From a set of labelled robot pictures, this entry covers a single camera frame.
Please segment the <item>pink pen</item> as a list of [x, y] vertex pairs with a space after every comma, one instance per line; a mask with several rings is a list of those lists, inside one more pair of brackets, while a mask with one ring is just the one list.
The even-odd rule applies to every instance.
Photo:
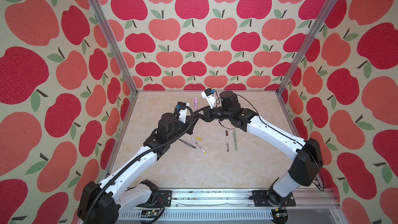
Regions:
[[198, 98], [197, 97], [194, 98], [194, 110], [195, 111], [198, 110]]

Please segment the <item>dark green pen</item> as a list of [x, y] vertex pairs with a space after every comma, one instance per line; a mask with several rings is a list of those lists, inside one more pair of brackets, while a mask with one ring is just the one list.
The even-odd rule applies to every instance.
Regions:
[[185, 145], [188, 145], [188, 146], [191, 147], [191, 148], [194, 148], [194, 149], [197, 148], [195, 145], [192, 145], [192, 144], [190, 144], [189, 142], [186, 142], [186, 141], [184, 141], [184, 140], [182, 140], [182, 139], [179, 139], [179, 141], [181, 141], [181, 142], [184, 143]]

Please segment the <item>white pen yellow end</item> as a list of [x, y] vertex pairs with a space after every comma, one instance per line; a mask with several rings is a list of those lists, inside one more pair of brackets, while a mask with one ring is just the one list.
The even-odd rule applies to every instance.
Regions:
[[200, 148], [200, 150], [204, 153], [204, 154], [206, 154], [206, 151], [205, 151], [205, 149], [198, 143], [198, 141], [196, 140], [196, 139], [194, 139], [194, 138], [191, 138], [194, 142], [195, 142], [195, 144]]

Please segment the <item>white pen brown end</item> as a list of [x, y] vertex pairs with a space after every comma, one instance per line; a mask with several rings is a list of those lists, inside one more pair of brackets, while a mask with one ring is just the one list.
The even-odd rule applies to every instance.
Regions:
[[228, 131], [227, 130], [225, 130], [225, 134], [226, 134], [226, 149], [227, 149], [227, 152], [229, 152], [229, 133], [228, 133]]

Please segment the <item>light green pen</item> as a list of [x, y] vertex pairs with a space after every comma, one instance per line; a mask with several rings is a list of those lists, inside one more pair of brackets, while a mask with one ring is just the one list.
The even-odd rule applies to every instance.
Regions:
[[235, 151], [238, 151], [237, 133], [236, 133], [236, 130], [233, 130], [233, 139], [234, 139], [234, 149], [235, 149]]

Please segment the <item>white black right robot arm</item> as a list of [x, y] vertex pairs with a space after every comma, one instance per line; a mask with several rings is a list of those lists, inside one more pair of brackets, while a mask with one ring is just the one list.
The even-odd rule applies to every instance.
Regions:
[[308, 187], [323, 167], [319, 143], [294, 136], [264, 120], [255, 108], [241, 107], [239, 95], [224, 91], [218, 97], [214, 89], [202, 91], [208, 106], [195, 111], [195, 120], [205, 122], [228, 120], [235, 128], [253, 134], [280, 150], [292, 160], [290, 169], [276, 179], [267, 191], [265, 199], [272, 206], [282, 206], [286, 197], [301, 186]]

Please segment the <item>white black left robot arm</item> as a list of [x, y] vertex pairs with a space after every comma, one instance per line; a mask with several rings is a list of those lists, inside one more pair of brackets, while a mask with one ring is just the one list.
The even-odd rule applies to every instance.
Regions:
[[142, 207], [148, 213], [147, 223], [156, 222], [165, 211], [165, 201], [159, 195], [158, 186], [143, 180], [131, 187], [146, 169], [155, 164], [185, 134], [192, 134], [198, 118], [186, 117], [191, 108], [179, 108], [175, 113], [165, 113], [158, 127], [144, 141], [143, 146], [125, 165], [99, 183], [89, 182], [83, 189], [77, 216], [84, 224], [114, 224], [119, 215], [134, 207]]

